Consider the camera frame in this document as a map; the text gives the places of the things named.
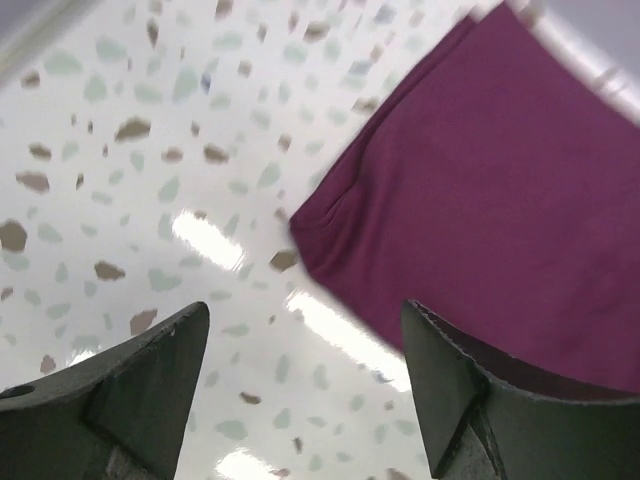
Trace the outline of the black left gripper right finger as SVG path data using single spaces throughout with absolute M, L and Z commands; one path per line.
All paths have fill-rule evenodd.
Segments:
M 401 326 L 433 478 L 638 478 L 638 395 L 528 364 L 415 301 Z

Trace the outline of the purple cloth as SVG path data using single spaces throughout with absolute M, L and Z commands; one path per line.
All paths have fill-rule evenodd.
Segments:
M 639 388 L 639 131 L 506 5 L 418 62 L 290 231 L 395 347 L 415 300 L 530 364 Z

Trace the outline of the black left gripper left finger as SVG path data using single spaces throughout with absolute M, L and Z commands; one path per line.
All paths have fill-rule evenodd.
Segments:
M 195 302 L 1 394 L 4 479 L 172 479 L 209 333 Z

